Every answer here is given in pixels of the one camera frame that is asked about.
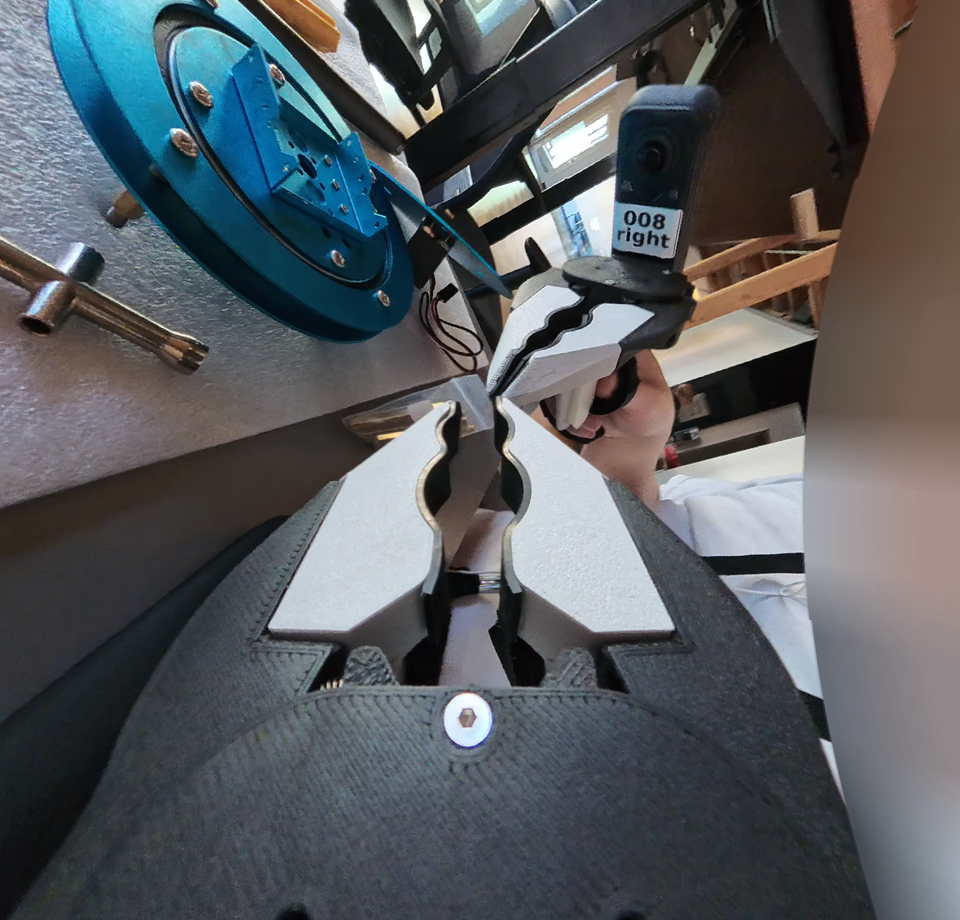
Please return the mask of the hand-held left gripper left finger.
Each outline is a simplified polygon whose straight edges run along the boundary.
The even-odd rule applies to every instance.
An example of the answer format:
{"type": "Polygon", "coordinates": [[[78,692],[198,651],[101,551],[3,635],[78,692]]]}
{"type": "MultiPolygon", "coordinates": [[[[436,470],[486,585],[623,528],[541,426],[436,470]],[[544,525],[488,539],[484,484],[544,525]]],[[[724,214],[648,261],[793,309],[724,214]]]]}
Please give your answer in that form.
{"type": "Polygon", "coordinates": [[[462,541],[453,493],[462,409],[444,401],[340,483],[284,590],[271,638],[376,647],[437,684],[450,628],[446,569],[462,541]]]}

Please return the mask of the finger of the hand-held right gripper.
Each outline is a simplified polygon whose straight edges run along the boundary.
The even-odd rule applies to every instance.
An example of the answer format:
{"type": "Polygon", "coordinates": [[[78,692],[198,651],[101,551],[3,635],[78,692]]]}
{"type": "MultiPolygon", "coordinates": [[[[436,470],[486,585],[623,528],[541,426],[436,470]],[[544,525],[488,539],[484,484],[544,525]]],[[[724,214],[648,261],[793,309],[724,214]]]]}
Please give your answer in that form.
{"type": "MultiPolygon", "coordinates": [[[[497,396],[496,387],[507,385],[510,375],[519,371],[527,352],[549,345],[566,330],[584,326],[593,310],[587,295],[574,291],[558,271],[548,271],[526,281],[513,298],[512,309],[489,364],[487,394],[497,396]]],[[[594,390],[596,383],[569,393],[594,390]]]]}
{"type": "Polygon", "coordinates": [[[621,341],[652,318],[653,311],[640,306],[600,304],[583,326],[527,351],[507,384],[495,387],[495,395],[524,406],[595,385],[614,372],[621,341]]]}

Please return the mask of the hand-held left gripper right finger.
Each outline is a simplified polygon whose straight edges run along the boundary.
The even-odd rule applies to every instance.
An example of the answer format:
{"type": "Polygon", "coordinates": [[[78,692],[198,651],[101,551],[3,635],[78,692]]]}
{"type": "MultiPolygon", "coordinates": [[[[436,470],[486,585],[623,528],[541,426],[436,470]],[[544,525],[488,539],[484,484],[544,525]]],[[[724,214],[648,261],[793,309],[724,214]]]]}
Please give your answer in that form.
{"type": "Polygon", "coordinates": [[[604,476],[507,398],[494,403],[503,534],[494,644],[512,684],[585,650],[601,684],[617,657],[676,652],[676,625],[604,476]]]}

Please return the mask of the clear bag of brass standoffs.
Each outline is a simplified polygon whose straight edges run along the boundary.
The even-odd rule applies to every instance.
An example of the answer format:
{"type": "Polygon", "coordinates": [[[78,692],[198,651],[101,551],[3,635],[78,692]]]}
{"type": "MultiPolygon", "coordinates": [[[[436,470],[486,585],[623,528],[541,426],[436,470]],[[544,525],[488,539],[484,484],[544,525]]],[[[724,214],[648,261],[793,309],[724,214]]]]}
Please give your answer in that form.
{"type": "Polygon", "coordinates": [[[342,424],[376,450],[446,402],[460,405],[462,436],[494,428],[493,407],[485,383],[478,374],[454,377],[444,383],[345,415],[342,424]]]}

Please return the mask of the person's right forearm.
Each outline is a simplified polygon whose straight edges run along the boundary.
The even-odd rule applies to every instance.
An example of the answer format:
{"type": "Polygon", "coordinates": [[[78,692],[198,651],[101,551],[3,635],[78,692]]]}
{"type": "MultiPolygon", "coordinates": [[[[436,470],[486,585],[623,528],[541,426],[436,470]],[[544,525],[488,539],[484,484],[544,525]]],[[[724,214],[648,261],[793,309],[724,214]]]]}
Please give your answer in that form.
{"type": "Polygon", "coordinates": [[[656,467],[656,459],[652,463],[629,461],[606,467],[604,474],[608,479],[621,483],[645,506],[654,508],[662,499],[656,467]]]}

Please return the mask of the person's right hand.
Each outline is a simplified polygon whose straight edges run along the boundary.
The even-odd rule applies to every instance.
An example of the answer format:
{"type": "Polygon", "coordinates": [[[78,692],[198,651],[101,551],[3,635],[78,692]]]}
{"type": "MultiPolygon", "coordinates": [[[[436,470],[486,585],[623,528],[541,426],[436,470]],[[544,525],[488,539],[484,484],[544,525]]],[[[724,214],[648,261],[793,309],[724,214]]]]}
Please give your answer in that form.
{"type": "Polygon", "coordinates": [[[629,461],[658,462],[675,420],[675,405],[662,367],[651,350],[635,356],[638,386],[631,401],[605,417],[590,415],[571,430],[591,442],[582,457],[603,475],[629,461]]]}

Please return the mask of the wooden rack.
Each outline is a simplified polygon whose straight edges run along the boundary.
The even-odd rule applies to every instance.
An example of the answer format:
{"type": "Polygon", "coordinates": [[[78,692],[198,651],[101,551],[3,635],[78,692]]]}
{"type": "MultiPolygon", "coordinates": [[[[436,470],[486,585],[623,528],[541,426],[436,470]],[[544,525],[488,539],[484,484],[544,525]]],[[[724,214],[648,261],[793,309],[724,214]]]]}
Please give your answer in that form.
{"type": "Polygon", "coordinates": [[[797,318],[804,308],[818,329],[840,230],[822,230],[813,189],[790,198],[793,233],[740,241],[685,268],[699,291],[691,329],[764,304],[797,318]]]}

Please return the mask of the blue disc with black servo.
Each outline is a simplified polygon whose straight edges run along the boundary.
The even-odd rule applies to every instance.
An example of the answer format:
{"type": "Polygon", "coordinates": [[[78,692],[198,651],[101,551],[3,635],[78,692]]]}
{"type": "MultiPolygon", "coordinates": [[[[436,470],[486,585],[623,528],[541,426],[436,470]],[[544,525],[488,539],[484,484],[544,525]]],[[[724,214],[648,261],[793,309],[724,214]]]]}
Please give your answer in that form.
{"type": "Polygon", "coordinates": [[[410,218],[417,227],[407,241],[413,282],[417,289],[422,289],[443,260],[450,258],[489,289],[508,299],[513,297],[512,290],[494,266],[478,254],[449,222],[438,216],[384,168],[373,163],[371,170],[375,172],[376,182],[394,209],[410,218]]]}

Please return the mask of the person's white shirt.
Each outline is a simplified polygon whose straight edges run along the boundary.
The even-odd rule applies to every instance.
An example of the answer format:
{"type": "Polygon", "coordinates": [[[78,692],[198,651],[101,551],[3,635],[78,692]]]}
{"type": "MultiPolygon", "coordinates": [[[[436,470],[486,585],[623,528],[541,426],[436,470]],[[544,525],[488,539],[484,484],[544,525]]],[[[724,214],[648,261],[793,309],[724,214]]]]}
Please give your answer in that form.
{"type": "MultiPolygon", "coordinates": [[[[801,554],[801,473],[733,482],[677,474],[659,488],[656,515],[702,557],[801,554]]],[[[822,687],[803,573],[724,576],[825,727],[822,687]]]]}

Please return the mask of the white foam mat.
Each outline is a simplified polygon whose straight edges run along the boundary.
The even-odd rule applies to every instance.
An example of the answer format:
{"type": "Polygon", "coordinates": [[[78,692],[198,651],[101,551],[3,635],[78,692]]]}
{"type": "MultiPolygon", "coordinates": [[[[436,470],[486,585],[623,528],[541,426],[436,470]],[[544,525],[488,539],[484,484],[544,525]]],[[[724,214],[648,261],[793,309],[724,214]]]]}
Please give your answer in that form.
{"type": "Polygon", "coordinates": [[[79,120],[50,50],[47,0],[2,0],[2,237],[54,263],[101,253],[99,288],[209,353],[182,374],[79,318],[37,335],[2,281],[3,505],[459,376],[417,308],[365,343],[286,328],[226,290],[150,216],[120,229],[122,190],[79,120]]]}

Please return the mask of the black office chair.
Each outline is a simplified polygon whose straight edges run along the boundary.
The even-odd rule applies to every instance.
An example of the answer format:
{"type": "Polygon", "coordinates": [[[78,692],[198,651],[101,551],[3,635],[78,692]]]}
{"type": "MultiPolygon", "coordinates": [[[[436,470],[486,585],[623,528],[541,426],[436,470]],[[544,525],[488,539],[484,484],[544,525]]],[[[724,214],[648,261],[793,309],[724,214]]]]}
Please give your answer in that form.
{"type": "Polygon", "coordinates": [[[432,90],[452,70],[452,41],[439,7],[424,1],[430,19],[420,33],[407,0],[345,0],[344,13],[357,28],[368,62],[374,65],[399,99],[424,126],[419,109],[434,104],[432,90]]]}

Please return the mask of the silver cross socket wrench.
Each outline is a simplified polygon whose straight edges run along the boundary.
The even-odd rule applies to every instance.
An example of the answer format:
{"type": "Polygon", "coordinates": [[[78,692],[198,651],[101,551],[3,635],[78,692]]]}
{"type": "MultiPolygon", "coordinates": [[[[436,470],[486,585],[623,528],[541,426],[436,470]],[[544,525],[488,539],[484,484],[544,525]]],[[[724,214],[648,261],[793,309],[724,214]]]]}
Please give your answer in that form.
{"type": "Polygon", "coordinates": [[[209,349],[187,334],[175,332],[95,289],[104,258],[83,243],[73,243],[52,265],[1,239],[1,276],[30,292],[18,316],[26,331],[49,336],[78,316],[148,351],[181,373],[199,369],[209,349]]]}

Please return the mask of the blue round metal base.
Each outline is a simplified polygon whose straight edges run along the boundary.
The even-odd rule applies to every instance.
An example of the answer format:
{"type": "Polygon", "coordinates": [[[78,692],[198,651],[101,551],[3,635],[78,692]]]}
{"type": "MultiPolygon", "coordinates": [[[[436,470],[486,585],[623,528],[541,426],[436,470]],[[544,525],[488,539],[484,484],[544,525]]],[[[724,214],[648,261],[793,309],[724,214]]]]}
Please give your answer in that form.
{"type": "Polygon", "coordinates": [[[64,86],[137,201],[227,288],[311,337],[400,324],[402,226],[358,135],[237,0],[50,0],[64,86]]]}

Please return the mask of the black frame table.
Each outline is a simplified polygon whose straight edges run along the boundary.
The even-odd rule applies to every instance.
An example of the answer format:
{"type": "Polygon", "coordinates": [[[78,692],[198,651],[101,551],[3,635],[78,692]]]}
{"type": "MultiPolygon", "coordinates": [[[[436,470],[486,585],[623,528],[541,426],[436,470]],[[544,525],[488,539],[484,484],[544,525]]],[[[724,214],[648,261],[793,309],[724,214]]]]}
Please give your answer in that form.
{"type": "MultiPolygon", "coordinates": [[[[545,117],[597,71],[709,0],[597,0],[406,140],[426,192],[545,117]]],[[[852,0],[763,0],[768,26],[834,138],[868,135],[852,0]]]]}

